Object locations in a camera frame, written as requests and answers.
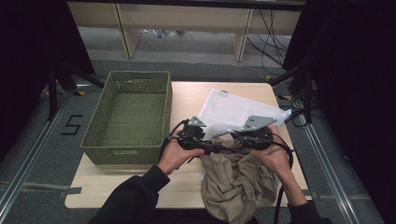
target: crumpled fabric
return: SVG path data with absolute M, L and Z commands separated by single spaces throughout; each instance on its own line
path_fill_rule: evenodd
M 274 174 L 250 154 L 211 153 L 200 160 L 206 171 L 202 195 L 213 217 L 232 224 L 247 223 L 256 211 L 256 200 L 268 204 L 276 200 Z

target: gray floor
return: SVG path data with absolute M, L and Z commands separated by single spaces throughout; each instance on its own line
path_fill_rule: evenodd
M 112 70 L 166 70 L 171 72 L 173 80 L 231 82 L 265 82 L 269 73 L 262 69 L 262 64 L 271 73 L 284 72 L 268 58 L 264 57 L 262 62 L 261 54 L 249 44 L 245 49 L 244 60 L 236 62 L 229 34 L 188 32 L 186 36 L 170 34 L 158 38 L 151 31 L 147 31 L 140 40 L 135 56 L 132 59 L 126 59 L 117 30 L 81 28 L 80 33 L 92 59 L 95 72 L 102 80 L 105 80 L 108 72 Z M 262 46 L 262 42 L 256 35 L 250 38 L 253 43 Z M 278 38 L 286 46 L 290 41 L 289 36 Z M 269 52 L 277 58 L 273 50 Z M 83 85 L 79 89 L 86 91 L 86 94 L 73 95 L 66 103 L 49 141 L 29 174 L 26 185 L 9 210 L 4 223 L 86 223 L 96 211 L 96 209 L 68 209 L 64 206 L 64 195 L 73 180 L 82 156 L 79 143 L 101 94 L 101 89 L 85 86 L 84 84 L 90 83 L 78 77 L 75 79 L 78 84 Z M 276 85 L 275 93 L 288 94 L 288 84 L 289 82 L 285 81 Z M 278 102 L 280 105 L 290 105 L 288 100 Z M 0 164 L 0 193 L 4 193 L 7 183 L 18 172 L 24 158 L 40 135 L 46 123 L 48 106 L 48 96 L 43 94 L 20 140 Z M 323 114 L 320 110 L 312 113 L 315 115 L 313 128 L 360 223 L 383 223 L 353 167 L 343 159 L 343 150 L 338 145 Z M 81 125 L 78 133 L 61 135 L 61 133 L 73 132 L 74 129 L 70 130 L 65 127 L 72 115 L 83 116 L 73 119 Z M 296 127 L 289 122 L 287 126 L 319 212 L 325 217 L 330 217 L 334 223 L 348 223 L 333 196 L 332 188 L 318 162 L 314 147 L 307 137 L 306 128 Z M 260 223 L 272 223 L 274 209 L 260 208 L 255 217 Z M 288 210 L 282 208 L 279 223 L 289 221 Z

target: green wicker basket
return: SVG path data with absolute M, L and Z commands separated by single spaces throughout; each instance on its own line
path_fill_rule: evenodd
M 110 72 L 81 148 L 95 164 L 153 164 L 169 134 L 169 72 Z

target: wooden table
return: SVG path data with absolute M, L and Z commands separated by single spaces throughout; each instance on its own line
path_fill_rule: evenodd
M 251 100 L 278 106 L 273 89 L 263 83 L 225 83 L 225 82 L 172 82 L 173 103 L 171 129 L 181 120 L 198 116 L 210 89 L 227 91 L 230 94 L 246 97 Z M 285 124 L 279 127 L 280 134 L 292 147 L 290 136 Z M 98 208 L 121 182 L 132 175 L 143 175 L 150 165 L 94 165 L 84 154 L 76 172 L 71 188 L 81 188 L 80 194 L 69 194 L 65 205 L 69 208 Z M 199 179 L 203 166 L 200 160 L 186 163 L 174 171 L 169 178 L 170 183 L 159 193 L 158 208 L 205 208 L 201 195 Z M 307 189 L 300 163 L 294 153 L 294 175 L 302 189 Z M 282 205 L 287 203 L 283 197 Z M 275 206 L 261 204 L 258 206 Z

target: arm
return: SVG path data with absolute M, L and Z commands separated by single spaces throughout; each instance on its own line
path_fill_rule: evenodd
M 279 135 L 276 126 L 269 126 L 271 131 Z M 283 144 L 282 141 L 274 135 L 274 141 Z M 327 218 L 321 218 L 318 214 L 315 202 L 306 200 L 300 186 L 298 185 L 293 172 L 289 166 L 288 153 L 284 148 L 271 145 L 265 150 L 251 149 L 250 154 L 257 157 L 259 162 L 266 166 L 270 171 L 277 175 L 285 190 L 288 198 L 288 208 L 291 214 L 291 223 L 331 223 Z
M 157 205 L 158 191 L 170 181 L 168 175 L 189 158 L 203 154 L 202 149 L 184 150 L 176 140 L 171 140 L 158 165 L 153 165 L 143 176 L 132 176 L 116 187 L 89 223 L 147 222 Z

